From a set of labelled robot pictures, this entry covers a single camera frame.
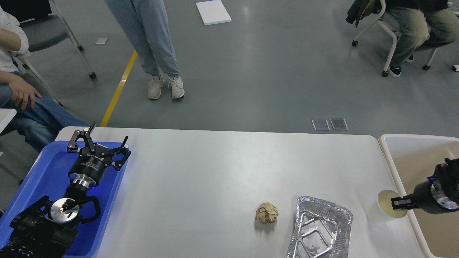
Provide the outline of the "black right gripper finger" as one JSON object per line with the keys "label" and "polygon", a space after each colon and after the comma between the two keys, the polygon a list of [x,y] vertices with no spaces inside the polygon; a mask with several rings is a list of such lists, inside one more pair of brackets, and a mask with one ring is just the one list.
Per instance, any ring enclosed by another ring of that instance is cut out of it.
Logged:
{"label": "black right gripper finger", "polygon": [[393,210],[412,210],[417,209],[417,204],[413,200],[413,195],[391,198],[391,206]]}

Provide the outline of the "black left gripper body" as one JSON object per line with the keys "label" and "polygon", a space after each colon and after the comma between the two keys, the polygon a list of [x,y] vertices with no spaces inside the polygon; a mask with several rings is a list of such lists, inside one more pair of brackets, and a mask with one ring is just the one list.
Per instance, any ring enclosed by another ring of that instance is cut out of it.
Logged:
{"label": "black left gripper body", "polygon": [[79,151],[74,165],[72,165],[68,176],[71,183],[78,180],[83,181],[85,187],[98,186],[105,174],[106,169],[112,166],[116,171],[122,168],[122,160],[113,161],[113,157],[122,154],[122,147],[109,149],[100,144],[95,144],[95,153],[89,147]]}

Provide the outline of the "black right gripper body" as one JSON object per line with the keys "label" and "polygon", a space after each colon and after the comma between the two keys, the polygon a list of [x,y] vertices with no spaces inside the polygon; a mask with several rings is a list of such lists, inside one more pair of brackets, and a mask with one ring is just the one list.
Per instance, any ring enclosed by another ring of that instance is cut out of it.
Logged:
{"label": "black right gripper body", "polygon": [[457,212],[458,204],[446,196],[439,180],[428,180],[415,186],[414,203],[430,214]]}

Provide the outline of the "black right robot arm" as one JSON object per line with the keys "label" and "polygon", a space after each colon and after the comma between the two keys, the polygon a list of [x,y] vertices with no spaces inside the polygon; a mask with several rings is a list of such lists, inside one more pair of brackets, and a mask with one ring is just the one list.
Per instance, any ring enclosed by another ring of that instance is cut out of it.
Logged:
{"label": "black right robot arm", "polygon": [[432,176],[415,186],[413,193],[391,198],[392,209],[422,209],[430,214],[458,211],[459,160],[445,158],[436,165]]}

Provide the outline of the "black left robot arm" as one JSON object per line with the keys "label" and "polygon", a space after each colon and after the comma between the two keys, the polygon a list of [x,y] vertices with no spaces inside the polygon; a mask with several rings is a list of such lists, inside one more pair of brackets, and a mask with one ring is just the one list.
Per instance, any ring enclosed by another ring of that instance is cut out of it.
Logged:
{"label": "black left robot arm", "polygon": [[1,218],[2,258],[90,258],[101,244],[131,151],[88,129],[39,154]]}

